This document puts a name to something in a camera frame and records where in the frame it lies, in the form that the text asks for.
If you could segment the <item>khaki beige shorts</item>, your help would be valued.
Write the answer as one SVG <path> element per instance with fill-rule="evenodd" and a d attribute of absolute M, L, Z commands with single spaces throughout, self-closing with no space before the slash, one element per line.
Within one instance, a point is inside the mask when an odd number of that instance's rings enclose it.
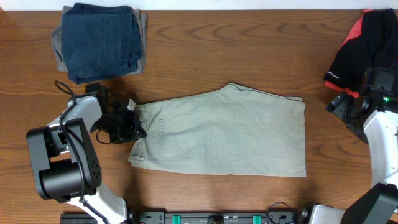
<path fill-rule="evenodd" d="M 235 83 L 136 107 L 147 135 L 134 167 L 205 175 L 305 177 L 305 103 Z"/>

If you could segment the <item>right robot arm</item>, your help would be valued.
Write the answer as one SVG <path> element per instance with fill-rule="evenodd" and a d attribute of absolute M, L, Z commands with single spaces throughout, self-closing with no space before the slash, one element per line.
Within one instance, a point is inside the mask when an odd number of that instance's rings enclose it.
<path fill-rule="evenodd" d="M 368 144 L 371 188 L 346 210 L 307 205 L 295 222 L 388 223 L 397 212 L 397 72 L 369 68 L 359 97 L 342 92 L 326 109 Z"/>

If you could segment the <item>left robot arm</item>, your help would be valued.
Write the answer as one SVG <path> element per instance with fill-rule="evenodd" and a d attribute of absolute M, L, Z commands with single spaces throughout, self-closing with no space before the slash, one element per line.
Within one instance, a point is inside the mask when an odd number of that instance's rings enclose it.
<path fill-rule="evenodd" d="M 55 86 L 69 95 L 66 109 L 49 124 L 26 134 L 37 193 L 44 200 L 68 203 L 84 215 L 66 214 L 61 223 L 139 223 L 125 199 L 102 181 L 98 156 L 90 133 L 105 132 L 111 144 L 145 138 L 133 100 L 121 103 L 100 83 L 88 84 L 75 94 L 63 82 Z"/>

